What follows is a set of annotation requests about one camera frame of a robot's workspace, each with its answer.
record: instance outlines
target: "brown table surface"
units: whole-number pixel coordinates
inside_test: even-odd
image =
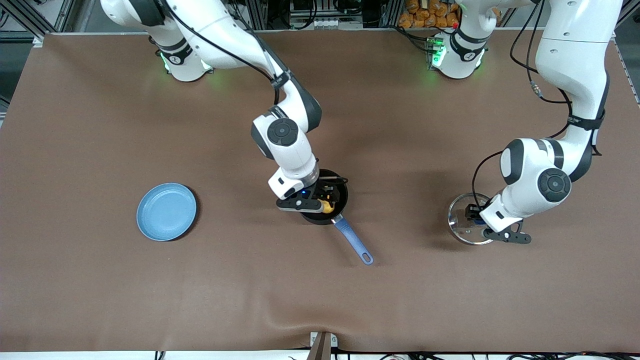
[[[264,35],[323,107],[308,136],[350,180],[367,267],[333,227],[275,208],[276,164],[249,135],[273,97],[258,73],[179,83],[146,36],[47,36],[0,131],[0,350],[295,348],[322,330],[346,350],[640,352],[640,111],[612,44],[604,157],[526,220],[533,242],[447,232],[481,159],[564,125],[509,59],[514,37],[453,81],[394,32]],[[479,191],[499,174],[487,164]],[[200,212],[158,243],[136,208],[170,181]]]

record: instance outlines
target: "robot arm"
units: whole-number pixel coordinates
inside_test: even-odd
[[[237,27],[220,0],[101,3],[115,22],[147,31],[178,80],[198,79],[207,71],[204,64],[218,69],[246,66],[239,59],[272,74],[271,85],[286,97],[257,117],[251,131],[262,153],[280,166],[269,186],[278,198],[285,199],[317,181],[316,157],[305,134],[319,125],[320,105],[268,45]]]
[[[589,170],[604,119],[609,87],[604,57],[621,0],[550,3],[536,66],[545,81],[567,93],[572,113],[562,139],[516,139],[502,153],[500,171],[507,186],[480,212],[495,232],[565,200],[572,182]],[[591,26],[593,19],[599,19],[599,26]]]
[[[305,134],[320,123],[322,110],[317,101],[267,44],[237,27],[220,0],[167,0],[166,4],[171,15],[180,19],[178,27],[204,62],[218,69],[244,66],[204,40],[208,39],[272,73],[272,85],[284,91],[285,99],[255,119],[252,126],[252,137],[262,153],[280,166],[269,180],[276,196],[286,199],[316,182],[319,169]]]
[[[540,0],[456,0],[462,11],[459,26],[453,33],[441,32],[444,53],[432,59],[432,66],[442,74],[463,79],[480,66],[484,47],[496,26],[492,8],[517,8],[536,4]]]

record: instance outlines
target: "blue pan handle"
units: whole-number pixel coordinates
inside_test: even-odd
[[[347,241],[351,244],[351,247],[353,247],[353,250],[355,250],[358,253],[358,256],[360,256],[360,259],[362,260],[362,262],[365,263],[365,265],[373,264],[373,256],[371,256],[371,253],[367,250],[367,247],[365,247],[362,241],[360,241],[360,238],[358,237],[358,235],[356,235],[356,232],[351,228],[351,225],[349,225],[349,222],[347,222],[347,220],[344,217],[342,217],[342,215],[338,215],[335,218],[333,218],[332,222],[334,226],[338,230],[340,230],[340,232],[344,235],[344,237],[347,238]]]

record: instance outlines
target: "black joint cap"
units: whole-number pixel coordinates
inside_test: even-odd
[[[291,119],[278,119],[267,129],[269,141],[275,145],[291,146],[298,139],[298,125]]]
[[[571,191],[571,179],[562,170],[548,168],[538,177],[538,190],[547,201],[560,202]]]

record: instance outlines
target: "black cable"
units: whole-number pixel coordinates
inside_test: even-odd
[[[541,6],[541,7],[540,7],[540,11],[538,12],[538,18],[536,19],[536,23],[535,23],[535,25],[533,27],[533,32],[531,33],[531,38],[529,38],[529,47],[527,48],[526,63],[522,63],[518,59],[516,59],[515,56],[513,56],[513,50],[515,49],[516,44],[518,43],[518,40],[522,36],[522,33],[524,33],[525,28],[527,27],[527,25],[529,25],[529,23],[531,22],[531,19],[533,19],[533,15],[536,13],[536,10],[537,10],[538,6]],[[529,83],[533,83],[533,79],[531,77],[531,72],[535,72],[536,74],[538,74],[538,70],[537,69],[534,69],[534,68],[529,66],[529,59],[531,57],[531,47],[533,46],[533,38],[534,38],[534,36],[536,34],[536,31],[538,30],[538,24],[540,23],[540,19],[542,17],[542,9],[544,9],[544,7],[545,7],[545,0],[540,1],[539,3],[536,4],[536,6],[534,6],[533,10],[529,14],[529,18],[527,19],[527,21],[522,26],[522,29],[520,29],[520,32],[518,33],[518,35],[514,39],[513,44],[511,44],[511,50],[509,51],[509,57],[513,60],[513,62],[515,62],[519,66],[527,69],[527,77],[529,78]],[[540,98],[540,100],[545,101],[545,102],[549,102],[550,104],[567,104],[567,106],[569,107],[569,114],[571,115],[572,107],[571,107],[571,102],[569,101],[569,98],[566,96],[566,93],[564,92],[564,90],[562,90],[560,88],[558,88],[558,90],[562,93],[562,95],[564,97],[564,101],[549,100],[549,99],[544,98],[543,96],[538,96],[538,97]]]
[[[4,10],[2,10],[2,12],[0,12],[0,28],[2,28],[8,20],[9,20],[9,14],[4,12]]]
[[[423,29],[438,29],[438,30],[442,31],[443,33],[445,33],[445,34],[447,34],[447,35],[453,35],[453,34],[455,34],[455,31],[454,31],[453,33],[448,33],[448,32],[446,32],[446,31],[445,31],[445,29],[443,29],[443,28],[439,28],[439,27],[437,27],[437,26],[428,26],[428,27],[425,27],[425,28],[423,28]]]
[[[508,17],[507,19],[505,19],[505,20],[503,20],[503,21],[502,21],[501,27],[506,28],[507,23],[511,20],[511,18],[513,17],[513,14],[515,14],[515,13],[516,13],[516,9],[515,9],[515,8],[513,8],[513,9],[511,9],[511,10],[512,10],[512,11],[511,11],[511,13],[509,14],[509,17]]]
[[[529,47],[527,48],[527,77],[529,78],[529,82],[532,83],[533,79],[531,78],[531,70],[532,68],[529,67],[529,58],[531,57],[531,48],[533,47],[533,38],[536,34],[536,31],[538,30],[538,24],[540,23],[540,19],[542,18],[542,11],[545,8],[545,1],[542,0],[540,2],[540,11],[538,11],[538,18],[536,19],[536,23],[533,26],[533,31],[531,32],[531,37],[529,38]],[[542,94],[540,93],[539,96],[540,100],[544,101],[544,102],[549,102],[550,104],[568,104],[568,99],[565,99],[564,101],[555,101],[555,100],[549,100],[546,99],[544,96],[542,96]]]
[[[617,356],[616,354],[606,354],[606,353],[602,353],[602,352],[595,352],[595,351],[582,351],[582,352],[576,352],[573,354],[568,354],[566,356],[561,356],[559,357],[557,354],[542,354],[542,355],[538,355],[538,354],[530,354],[531,356],[526,356],[525,354],[514,354],[511,355],[507,358],[507,360],[514,360],[514,359],[526,359],[526,360],[567,360],[570,359],[572,357],[575,356],[599,356],[599,357],[606,357],[608,359],[612,359],[612,360],[624,360],[623,357],[621,356]]]
[[[474,171],[474,176],[471,179],[471,192],[474,194],[474,200],[476,201],[476,206],[480,210],[482,210],[483,208],[480,206],[480,202],[478,202],[478,196],[476,195],[476,177],[478,176],[478,172],[480,171],[480,168],[482,167],[482,165],[484,165],[484,163],[486,163],[489,159],[493,158],[494,156],[498,156],[500,154],[502,154],[502,151],[495,152],[487,156],[486,158],[484,158],[483,161],[480,161],[480,164],[478,164],[478,166],[476,167],[476,171]]]
[[[234,8],[234,11],[236,12],[236,16],[232,16],[234,19],[242,22],[242,24],[244,25],[244,27],[246,28],[247,31],[249,31],[251,33],[251,35],[253,35],[253,37],[258,41],[258,44],[260,45],[260,47],[262,48],[262,52],[266,53],[266,49],[264,48],[264,46],[262,46],[262,43],[260,43],[260,40],[258,39],[258,35],[255,33],[255,31],[253,30],[253,28],[247,24],[246,21],[244,21],[244,18],[242,17],[242,14],[240,14],[240,9],[238,7],[237,4],[237,0],[230,0],[231,1],[231,6]],[[273,89],[274,94],[273,94],[273,104],[277,105],[280,102],[280,89]]]
[[[314,23],[317,13],[318,13],[318,4],[316,3],[316,0],[309,0],[310,1],[310,6],[309,6],[309,18],[307,19],[307,21],[305,22],[304,25],[302,25],[300,28],[297,28],[295,26],[292,26],[291,24],[289,24],[289,21],[286,21],[284,18],[284,15],[286,13],[291,14],[291,10],[290,9],[285,9],[284,5],[287,4],[289,2],[289,0],[281,0],[280,1],[280,6],[279,6],[279,12],[280,12],[280,20],[282,21],[282,24],[284,24],[285,26],[287,26],[287,29],[293,29],[293,30],[303,30],[306,29],[307,27],[309,27],[311,24]]]
[[[560,131],[558,131],[557,133],[551,135],[550,138],[555,138],[558,135],[564,133],[564,130],[566,130],[567,127],[569,127],[569,123],[568,122],[564,125],[564,127]]]
[[[356,15],[362,12],[362,5],[355,9],[341,8],[338,6],[338,0],[333,0],[333,7],[344,15]]]
[[[169,14],[172,16],[172,18],[174,20],[179,22],[180,25],[184,26],[187,30],[189,30],[189,32],[191,32],[192,34],[197,36],[200,40],[203,40],[207,44],[215,47],[216,49],[222,51],[223,53],[225,53],[225,54],[227,54],[229,56],[231,56],[232,58],[236,59],[237,61],[240,61],[241,63],[247,65],[248,67],[252,68],[253,70],[256,70],[257,72],[261,73],[265,78],[267,78],[269,80],[269,82],[271,82],[271,80],[273,80],[273,78],[269,74],[264,72],[259,67],[257,67],[254,64],[246,61],[245,59],[242,59],[240,56],[238,56],[238,55],[236,55],[234,53],[231,53],[230,51],[227,51],[226,49],[223,49],[218,44],[215,44],[213,41],[209,40],[208,38],[203,37],[199,32],[195,31],[192,27],[188,26],[182,19],[180,19],[180,17],[178,17],[178,15],[173,11],[173,9],[169,6],[169,4],[166,2],[166,0],[162,0],[162,4],[167,9],[167,11],[169,12]],[[278,90],[275,90],[275,89],[274,89],[274,92],[275,92],[275,94],[274,94],[274,101],[273,102],[274,102],[274,104],[277,104],[278,103],[278,99],[280,97],[280,92]]]
[[[520,32],[516,35],[516,38],[513,41],[513,44],[511,44],[511,50],[509,52],[509,57],[513,60],[513,62],[515,62],[516,64],[522,66],[525,69],[528,69],[530,71],[535,72],[536,74],[538,73],[538,71],[536,69],[531,68],[531,67],[527,66],[526,64],[523,64],[522,62],[518,61],[518,59],[516,59],[515,56],[513,56],[513,49],[515,49],[516,44],[518,43],[518,40],[522,36],[522,33],[524,33],[524,29],[527,27],[527,25],[529,25],[529,23],[531,22],[531,19],[533,19],[533,14],[536,13],[536,9],[538,9],[539,5],[540,5],[540,3],[537,3],[536,6],[533,7],[533,10],[531,10],[531,14],[529,14],[529,18],[527,19],[527,21],[522,26],[522,29],[520,29]]]
[[[425,53],[430,53],[430,54],[433,54],[433,53],[434,53],[434,51],[429,50],[429,49],[426,49],[426,48],[424,48],[424,47],[422,47],[422,46],[420,46],[419,44],[416,44],[416,43],[414,42],[414,40],[418,40],[418,41],[423,41],[423,42],[425,42],[425,41],[428,39],[428,37],[419,37],[419,36],[416,36],[416,35],[409,34],[409,32],[407,32],[407,30],[405,30],[405,29],[403,29],[403,28],[400,28],[399,26],[385,25],[385,26],[383,26],[382,28],[390,28],[390,29],[394,29],[394,30],[396,30],[397,32],[399,32],[402,36],[404,36],[404,37],[406,37],[407,39],[409,39],[409,41],[411,42],[411,44],[412,44],[413,46],[415,46],[418,50],[420,50],[420,51],[424,51]]]

